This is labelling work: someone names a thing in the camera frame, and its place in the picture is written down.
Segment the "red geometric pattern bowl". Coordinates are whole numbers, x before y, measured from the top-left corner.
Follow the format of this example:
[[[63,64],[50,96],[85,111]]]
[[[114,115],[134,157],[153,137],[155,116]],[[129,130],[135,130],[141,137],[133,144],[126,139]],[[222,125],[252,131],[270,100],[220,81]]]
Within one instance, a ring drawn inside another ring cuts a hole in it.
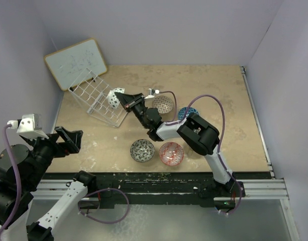
[[[175,142],[164,143],[159,149],[160,160],[167,166],[177,166],[184,159],[184,150]]]

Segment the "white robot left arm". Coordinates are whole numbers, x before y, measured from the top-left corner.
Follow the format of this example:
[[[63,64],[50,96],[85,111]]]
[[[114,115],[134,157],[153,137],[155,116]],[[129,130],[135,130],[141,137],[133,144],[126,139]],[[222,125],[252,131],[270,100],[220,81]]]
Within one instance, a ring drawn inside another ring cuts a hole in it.
[[[6,148],[0,154],[0,240],[54,240],[57,225],[84,196],[96,193],[96,177],[85,171],[75,174],[66,193],[38,221],[27,225],[33,193],[54,158],[77,154],[83,131],[56,127],[46,138],[21,138],[22,144],[10,145],[7,128],[3,129]]]

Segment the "black leaf pattern bowl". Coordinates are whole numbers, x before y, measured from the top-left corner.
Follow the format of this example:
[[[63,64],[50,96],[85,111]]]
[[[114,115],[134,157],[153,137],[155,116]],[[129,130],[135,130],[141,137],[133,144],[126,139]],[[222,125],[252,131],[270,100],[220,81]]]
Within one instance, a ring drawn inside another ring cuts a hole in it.
[[[132,143],[130,156],[140,163],[145,163],[153,158],[155,154],[154,145],[146,139],[139,139]]]

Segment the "brown floral pattern bowl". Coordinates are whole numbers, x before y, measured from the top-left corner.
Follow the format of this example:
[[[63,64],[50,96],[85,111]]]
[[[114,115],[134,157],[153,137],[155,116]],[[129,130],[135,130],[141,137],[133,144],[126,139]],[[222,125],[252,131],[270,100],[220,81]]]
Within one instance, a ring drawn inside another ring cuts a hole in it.
[[[158,96],[152,101],[152,108],[156,108],[159,114],[167,114],[173,110],[174,102],[167,96]]]

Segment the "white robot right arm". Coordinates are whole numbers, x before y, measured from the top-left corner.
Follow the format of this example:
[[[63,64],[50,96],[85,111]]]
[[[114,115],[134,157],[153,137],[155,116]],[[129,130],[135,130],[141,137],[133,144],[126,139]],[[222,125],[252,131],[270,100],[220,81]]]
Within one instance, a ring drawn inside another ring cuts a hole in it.
[[[151,140],[162,142],[172,138],[182,138],[195,153],[203,156],[212,170],[217,192],[221,196],[229,196],[234,191],[234,187],[238,188],[237,195],[242,196],[243,188],[221,153],[225,132],[225,112],[216,97],[210,94],[199,95],[189,103],[181,120],[164,122],[157,108],[146,107],[143,94],[130,95],[119,92],[114,94],[122,107],[127,112],[134,113],[142,126],[147,129],[147,135]],[[222,114],[221,131],[198,114],[191,113],[186,116],[194,102],[203,97],[210,97],[218,103]]]

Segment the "white black diamond bowl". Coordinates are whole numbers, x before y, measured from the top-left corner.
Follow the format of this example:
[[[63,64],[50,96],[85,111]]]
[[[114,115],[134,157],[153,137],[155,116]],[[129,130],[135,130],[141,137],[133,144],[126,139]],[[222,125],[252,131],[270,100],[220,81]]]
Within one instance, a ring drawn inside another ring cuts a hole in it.
[[[124,93],[125,92],[125,88],[117,87],[117,88],[114,88],[113,90],[109,91],[106,99],[107,99],[107,102],[108,102],[109,106],[112,109],[117,109],[118,106],[120,105],[120,101],[118,100],[118,98],[115,95],[116,92]]]

